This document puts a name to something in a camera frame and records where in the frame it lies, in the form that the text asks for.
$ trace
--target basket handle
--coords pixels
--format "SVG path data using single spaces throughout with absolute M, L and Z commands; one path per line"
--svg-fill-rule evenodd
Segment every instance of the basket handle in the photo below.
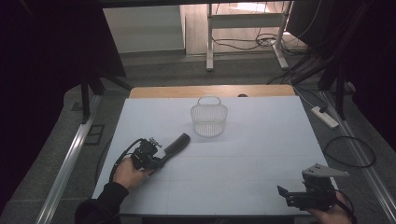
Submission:
M 219 103 L 218 103 L 217 105 L 221 105 L 221 100 L 220 100 L 220 98 L 219 98 L 218 96 L 216 96 L 216 95 L 205 95 L 205 96 L 202 96 L 202 97 L 199 98 L 199 100 L 198 100 L 198 105 L 201 105 L 200 101 L 201 101 L 202 99 L 204 99 L 204 98 L 216 98 L 216 99 L 219 100 Z

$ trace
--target extension cord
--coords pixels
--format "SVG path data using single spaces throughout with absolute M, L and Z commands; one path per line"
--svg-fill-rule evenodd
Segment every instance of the extension cord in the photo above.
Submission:
M 335 121 L 332 117 L 330 117 L 326 112 L 320 113 L 320 107 L 315 106 L 311 109 L 312 113 L 314 113 L 318 118 L 320 118 L 329 128 L 333 129 L 338 126 L 338 122 Z

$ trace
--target white tabletop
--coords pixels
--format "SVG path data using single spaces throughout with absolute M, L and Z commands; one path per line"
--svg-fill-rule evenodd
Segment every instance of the white tabletop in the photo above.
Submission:
M 130 192 L 122 214 L 306 214 L 287 207 L 276 188 L 304 191 L 302 170 L 327 165 L 299 97 L 221 98 L 228 117 L 224 133 L 215 138 L 201 137 L 192 128 L 190 111 L 197 100 L 125 100 L 93 198 L 134 140 L 154 137 L 166 148 L 186 133 L 190 144 Z

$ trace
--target hand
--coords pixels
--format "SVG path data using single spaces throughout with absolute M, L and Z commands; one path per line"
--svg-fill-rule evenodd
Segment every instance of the hand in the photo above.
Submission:
M 131 158 L 124 158 L 114 174 L 113 181 L 123 185 L 126 189 L 135 188 L 151 174 L 151 170 L 137 171 Z
M 336 192 L 336 197 L 341 203 L 345 203 L 340 192 Z M 306 209 L 306 211 L 316 217 L 320 224 L 351 224 L 352 221 L 347 212 L 338 205 L 334 205 L 329 211 L 323 212 L 318 209 Z

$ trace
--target white basket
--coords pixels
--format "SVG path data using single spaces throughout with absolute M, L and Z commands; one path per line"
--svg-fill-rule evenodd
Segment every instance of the white basket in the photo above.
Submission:
M 218 104 L 201 104 L 204 98 L 215 98 Z M 224 131 L 225 120 L 227 119 L 227 107 L 221 104 L 217 96 L 203 96 L 199 98 L 197 105 L 191 109 L 191 118 L 194 130 L 204 137 L 215 137 Z

